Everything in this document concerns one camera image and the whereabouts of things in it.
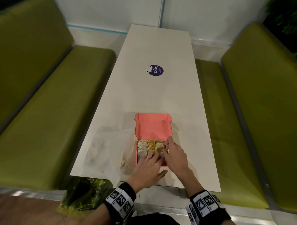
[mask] person's left hand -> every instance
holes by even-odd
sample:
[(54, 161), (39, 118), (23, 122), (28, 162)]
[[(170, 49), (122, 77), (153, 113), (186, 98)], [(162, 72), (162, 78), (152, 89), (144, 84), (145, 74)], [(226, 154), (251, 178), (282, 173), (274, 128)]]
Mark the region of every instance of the person's left hand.
[(127, 179), (127, 183), (134, 189), (135, 193), (143, 188), (149, 188), (156, 184), (165, 176), (168, 170), (159, 173), (163, 159), (159, 153), (153, 156), (152, 151), (148, 152), (147, 157), (139, 160), (133, 174)]

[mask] wooden floor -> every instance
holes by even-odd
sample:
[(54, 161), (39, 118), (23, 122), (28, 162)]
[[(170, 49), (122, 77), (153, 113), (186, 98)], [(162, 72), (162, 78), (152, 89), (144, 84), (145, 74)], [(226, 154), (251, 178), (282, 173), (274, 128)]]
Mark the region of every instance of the wooden floor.
[(55, 212), (60, 202), (0, 195), (1, 225), (77, 225), (78, 221)]

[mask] green plant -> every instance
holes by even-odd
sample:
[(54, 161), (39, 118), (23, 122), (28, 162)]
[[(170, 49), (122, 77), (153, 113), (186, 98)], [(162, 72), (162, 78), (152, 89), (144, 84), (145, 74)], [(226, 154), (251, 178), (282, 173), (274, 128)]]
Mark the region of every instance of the green plant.
[(281, 26), (285, 34), (297, 34), (297, 0), (270, 0), (267, 4), (271, 24)]

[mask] white table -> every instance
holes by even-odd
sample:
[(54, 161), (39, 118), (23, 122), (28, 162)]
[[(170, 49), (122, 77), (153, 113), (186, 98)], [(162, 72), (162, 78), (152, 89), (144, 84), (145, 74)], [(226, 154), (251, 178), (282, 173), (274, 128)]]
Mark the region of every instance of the white table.
[[(163, 74), (150, 75), (151, 65), (161, 66)], [(220, 192), (189, 33), (141, 25), (131, 25), (70, 175), (88, 176), (82, 164), (99, 128), (135, 128), (134, 116), (141, 112), (172, 116), (173, 139), (187, 154), (189, 167), (204, 188)], [(122, 181), (134, 167), (135, 152)], [(100, 172), (95, 178), (106, 179)], [(183, 188), (171, 171), (158, 184)]]

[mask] green seat backrest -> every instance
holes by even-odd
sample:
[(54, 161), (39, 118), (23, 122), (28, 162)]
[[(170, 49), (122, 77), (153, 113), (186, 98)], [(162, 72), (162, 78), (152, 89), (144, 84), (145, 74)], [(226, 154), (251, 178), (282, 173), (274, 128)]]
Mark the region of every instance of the green seat backrest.
[(279, 206), (297, 211), (297, 63), (252, 23), (222, 58)]
[(0, 125), (72, 42), (54, 0), (26, 0), (0, 12)]

